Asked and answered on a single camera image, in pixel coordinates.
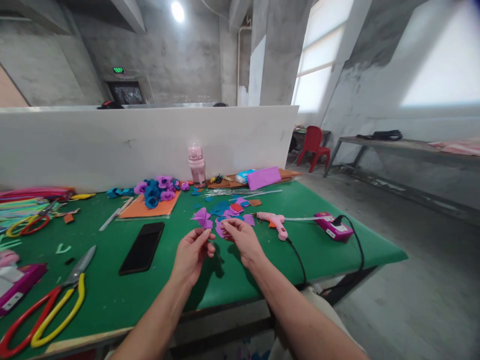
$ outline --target forearm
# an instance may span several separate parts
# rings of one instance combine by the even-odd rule
[[[191,290],[187,282],[170,278],[111,359],[161,359]]]
[[[299,359],[367,359],[365,353],[267,259],[254,261],[251,273]]]

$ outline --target white divider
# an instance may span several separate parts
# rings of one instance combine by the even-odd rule
[[[207,176],[283,168],[298,106],[0,112],[0,189],[129,188],[172,175],[191,180],[188,145]]]

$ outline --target black cable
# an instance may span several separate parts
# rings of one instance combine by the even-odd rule
[[[344,284],[338,283],[335,286],[327,287],[326,289],[323,289],[318,295],[322,295],[323,293],[325,293],[327,291],[330,291],[332,289],[342,288],[342,287],[346,287],[346,286],[351,285],[357,279],[357,276],[360,274],[360,272],[364,269],[365,255],[364,255],[364,250],[362,249],[362,244],[360,243],[359,236],[357,235],[357,232],[355,231],[355,228],[354,228],[354,225],[352,224],[352,221],[348,217],[346,217],[345,215],[339,215],[335,220],[338,220],[338,222],[340,222],[342,218],[347,219],[348,222],[350,223],[351,229],[353,230],[353,234],[355,235],[355,238],[356,238],[356,242],[358,243],[358,248],[360,249],[360,256],[361,256],[360,267],[353,274],[353,277],[351,278],[351,280],[349,282],[344,283]]]
[[[288,237],[286,238],[286,242],[290,244],[291,248],[293,251],[295,251],[296,257],[298,258],[298,261],[300,262],[301,265],[301,270],[303,271],[303,284],[305,285],[307,283],[307,275],[305,274],[305,268],[304,268],[304,263],[302,262],[302,259],[300,258],[299,252],[295,248],[294,244],[292,243],[292,240],[290,240]]]

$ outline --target pink water bottle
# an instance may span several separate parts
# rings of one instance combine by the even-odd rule
[[[188,164],[190,165],[191,176],[196,188],[203,188],[205,182],[205,160],[200,145],[193,144],[188,147]]]

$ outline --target black phone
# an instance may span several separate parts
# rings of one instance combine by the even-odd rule
[[[119,275],[141,273],[150,269],[164,227],[164,222],[143,225],[118,271]]]

